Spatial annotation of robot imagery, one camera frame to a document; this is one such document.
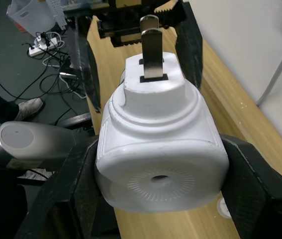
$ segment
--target floor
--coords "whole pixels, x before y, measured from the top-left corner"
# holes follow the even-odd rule
[[[28,33],[20,33],[14,24],[6,16],[7,6],[11,0],[0,0],[0,82],[13,95],[18,96],[31,82],[33,82],[44,70],[41,60],[29,58],[26,55],[28,46],[22,45],[31,42]],[[44,76],[56,73],[57,70],[49,68]],[[48,89],[55,78],[47,79],[43,85]],[[22,97],[35,98],[42,94],[39,89],[39,82],[35,83]],[[0,87],[0,95],[8,100],[14,100]],[[70,106],[78,113],[83,114],[89,111],[86,100],[82,100],[74,94],[64,94],[64,98]],[[33,121],[40,123],[55,122],[69,107],[62,101],[59,95],[43,96],[46,102],[43,111]],[[72,111],[65,114],[62,119],[75,116]]]

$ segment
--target wooden plank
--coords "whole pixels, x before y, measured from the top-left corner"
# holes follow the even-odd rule
[[[88,40],[98,65],[103,109],[119,84],[125,59],[141,53],[141,45],[114,49],[109,39],[100,40],[95,22]],[[175,40],[175,31],[165,31],[164,51],[175,52]],[[204,73],[200,91],[219,132],[249,141],[282,174],[282,138],[206,42],[203,53]],[[89,106],[98,133],[101,114],[96,114],[90,103]],[[217,199],[204,207],[177,213],[136,214],[115,210],[121,236],[123,239],[239,238],[232,220],[218,214]]]

